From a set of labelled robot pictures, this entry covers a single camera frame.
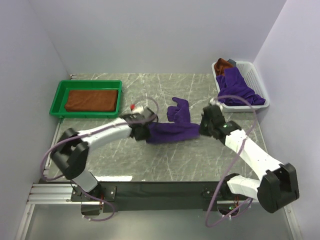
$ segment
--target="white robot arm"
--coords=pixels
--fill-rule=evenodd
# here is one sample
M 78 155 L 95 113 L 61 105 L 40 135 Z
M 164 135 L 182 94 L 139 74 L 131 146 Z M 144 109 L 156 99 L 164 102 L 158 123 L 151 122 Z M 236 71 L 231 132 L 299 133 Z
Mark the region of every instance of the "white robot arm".
M 258 200 L 270 213 L 299 198 L 296 169 L 290 163 L 283 164 L 271 157 L 234 121 L 226 122 L 219 102 L 211 100 L 203 109 L 199 132 L 213 136 L 236 153 L 246 139 L 239 156 L 256 173 L 258 180 L 230 174 L 224 182 L 232 194 Z

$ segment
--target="wire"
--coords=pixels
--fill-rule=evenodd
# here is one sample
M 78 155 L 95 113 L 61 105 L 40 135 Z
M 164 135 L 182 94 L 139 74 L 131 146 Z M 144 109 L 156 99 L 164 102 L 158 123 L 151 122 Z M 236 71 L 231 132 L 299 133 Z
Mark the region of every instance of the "wire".
M 246 135 L 248 136 L 251 131 L 255 128 L 257 122 L 258 122 L 258 118 L 257 118 L 257 113 L 256 111 L 254 110 L 254 108 L 251 106 L 251 104 L 245 100 L 244 98 L 240 97 L 240 96 L 236 96 L 236 95 L 224 95 L 224 96 L 218 96 L 217 98 L 215 98 L 214 100 L 219 100 L 219 99 L 225 99 L 225 98 L 234 98 L 234 99 L 238 99 L 242 102 L 244 102 L 247 106 L 249 106 L 249 108 L 252 110 L 253 112 L 253 115 L 254 115 L 254 122 L 251 126 L 251 128 L 246 131 Z M 230 211 L 228 214 L 226 214 L 224 217 L 222 217 L 221 219 L 219 219 L 218 221 L 214 222 L 213 224 L 209 224 L 209 217 L 210 217 L 210 213 L 211 213 L 211 209 L 216 201 L 216 198 L 217 198 L 217 195 L 218 195 L 218 192 L 223 184 L 223 181 L 225 179 L 225 177 L 227 176 L 227 174 L 230 172 L 231 168 L 233 167 L 233 165 L 236 163 L 236 161 L 239 159 L 240 157 L 240 154 L 242 152 L 242 150 L 244 149 L 245 147 L 245 143 L 246 143 L 246 138 L 242 141 L 242 144 L 241 144 L 241 147 L 239 149 L 239 151 L 237 152 L 236 156 L 234 157 L 234 159 L 232 160 L 231 164 L 229 165 L 229 167 L 227 168 L 227 170 L 223 173 L 218 185 L 216 186 L 215 190 L 214 190 L 214 193 L 213 193 L 213 196 L 211 198 L 211 201 L 210 201 L 210 204 L 209 204 L 209 207 L 206 211 L 206 214 L 205 214 L 205 226 L 208 227 L 208 228 L 212 228 L 216 225 L 218 225 L 219 223 L 221 223 L 223 220 L 227 219 L 232 213 L 234 213 L 235 211 L 237 211 L 239 208 L 241 208 L 245 203 L 247 203 L 248 201 L 249 204 L 248 206 L 245 208 L 244 211 L 242 211 L 241 213 L 237 214 L 236 216 L 234 217 L 237 217 L 237 216 L 240 216 L 242 215 L 245 211 L 248 210 L 248 208 L 250 207 L 253 199 L 252 198 L 247 198 L 244 202 L 242 202 L 239 206 L 235 207 L 232 211 Z

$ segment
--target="table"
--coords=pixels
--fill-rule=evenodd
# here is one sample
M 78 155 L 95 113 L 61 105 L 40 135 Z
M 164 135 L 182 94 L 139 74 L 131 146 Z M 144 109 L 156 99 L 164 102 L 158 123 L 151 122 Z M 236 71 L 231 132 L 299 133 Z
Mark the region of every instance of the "table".
M 172 97 L 189 101 L 192 123 L 200 123 L 202 109 L 218 95 L 212 74 L 121 73 L 77 74 L 75 80 L 121 80 L 122 100 L 120 113 L 130 111 L 130 104 L 140 97 L 153 97 L 160 106 L 159 122 L 168 122 L 168 106 L 176 106 Z M 150 100 L 141 101 L 153 110 Z M 253 113 L 225 113 L 226 120 L 234 120 L 248 130 Z M 112 119 L 65 118 L 58 128 L 57 139 L 68 128 L 76 131 L 95 128 Z M 261 148 L 266 149 L 259 125 L 249 135 Z M 136 142 L 134 139 L 114 141 L 90 153 L 86 167 L 98 181 L 219 181 L 235 157 L 235 153 L 214 138 L 198 139 L 160 145 Z M 251 168 L 238 160 L 230 173 L 258 179 Z M 48 176 L 60 174 L 54 163 Z

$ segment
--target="purple cloth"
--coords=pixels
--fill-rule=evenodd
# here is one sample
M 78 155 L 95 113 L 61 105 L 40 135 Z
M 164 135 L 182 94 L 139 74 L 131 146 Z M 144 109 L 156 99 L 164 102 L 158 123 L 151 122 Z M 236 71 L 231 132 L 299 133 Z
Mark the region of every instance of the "purple cloth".
M 174 123 L 151 123 L 151 137 L 146 140 L 148 144 L 180 142 L 200 135 L 199 125 L 191 123 L 189 102 L 178 97 L 173 97 L 172 100 L 177 106 L 169 106 L 166 115 L 168 120 Z
M 226 68 L 224 76 L 219 75 L 216 77 L 219 84 L 219 96 L 236 95 L 247 100 L 251 105 L 264 105 L 266 100 L 255 93 L 253 89 L 247 86 L 245 79 L 241 76 L 237 67 Z M 227 106 L 243 106 L 242 101 L 234 98 L 223 98 L 219 100 Z

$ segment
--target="folded towel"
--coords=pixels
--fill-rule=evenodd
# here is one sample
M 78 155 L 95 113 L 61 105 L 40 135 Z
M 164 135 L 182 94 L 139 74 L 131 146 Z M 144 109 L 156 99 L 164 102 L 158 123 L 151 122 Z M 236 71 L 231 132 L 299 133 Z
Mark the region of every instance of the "folded towel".
M 180 142 L 200 135 L 199 125 L 190 123 L 189 102 L 178 97 L 173 97 L 172 100 L 177 106 L 169 106 L 166 115 L 168 120 L 174 123 L 151 123 L 151 137 L 146 140 L 148 144 Z
M 117 90 L 70 90 L 64 108 L 68 112 L 113 112 Z
M 264 105 L 266 100 L 247 86 L 245 79 L 236 67 L 224 69 L 224 75 L 216 77 L 219 84 L 219 96 L 236 95 L 247 100 L 251 105 Z M 235 98 L 223 98 L 219 100 L 227 106 L 244 106 L 245 104 Z
M 225 75 L 225 69 L 233 68 L 234 66 L 224 60 L 223 58 L 219 58 L 218 61 L 214 65 L 214 71 L 217 76 Z

